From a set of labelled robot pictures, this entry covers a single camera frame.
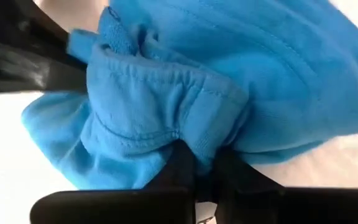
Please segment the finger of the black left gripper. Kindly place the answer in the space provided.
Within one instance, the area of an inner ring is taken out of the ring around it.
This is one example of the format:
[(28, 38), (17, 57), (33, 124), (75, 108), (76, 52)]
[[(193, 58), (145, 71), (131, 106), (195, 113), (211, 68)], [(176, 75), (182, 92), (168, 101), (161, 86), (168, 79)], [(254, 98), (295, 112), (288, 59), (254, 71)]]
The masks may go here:
[(21, 91), (86, 93), (86, 69), (0, 43), (0, 93)]
[(66, 52), (68, 32), (33, 0), (0, 0), (0, 43), (84, 70), (85, 63)]

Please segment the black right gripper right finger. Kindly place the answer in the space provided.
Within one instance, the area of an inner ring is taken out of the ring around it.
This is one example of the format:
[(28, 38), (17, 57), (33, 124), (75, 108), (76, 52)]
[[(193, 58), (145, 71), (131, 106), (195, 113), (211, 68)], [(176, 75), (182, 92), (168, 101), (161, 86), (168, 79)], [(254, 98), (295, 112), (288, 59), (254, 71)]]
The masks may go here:
[(230, 148), (214, 162), (217, 224), (358, 224), (358, 189), (284, 187)]

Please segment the blue garment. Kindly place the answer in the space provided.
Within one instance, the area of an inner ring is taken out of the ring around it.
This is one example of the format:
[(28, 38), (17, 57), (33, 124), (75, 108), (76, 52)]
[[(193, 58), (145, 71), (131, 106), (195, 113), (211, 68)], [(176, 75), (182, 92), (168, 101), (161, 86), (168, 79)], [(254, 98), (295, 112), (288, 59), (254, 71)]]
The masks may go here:
[(144, 187), (177, 139), (206, 174), (225, 145), (266, 164), (358, 133), (358, 28), (328, 0), (111, 0), (67, 49), (87, 94), (22, 122), (79, 189)]

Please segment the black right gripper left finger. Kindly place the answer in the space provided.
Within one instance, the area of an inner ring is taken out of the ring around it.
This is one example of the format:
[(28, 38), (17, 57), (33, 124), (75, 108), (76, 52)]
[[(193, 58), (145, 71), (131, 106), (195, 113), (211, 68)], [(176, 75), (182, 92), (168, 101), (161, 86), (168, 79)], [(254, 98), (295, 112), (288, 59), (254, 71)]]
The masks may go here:
[(30, 224), (195, 224), (195, 158), (183, 141), (143, 189), (55, 192), (35, 202)]

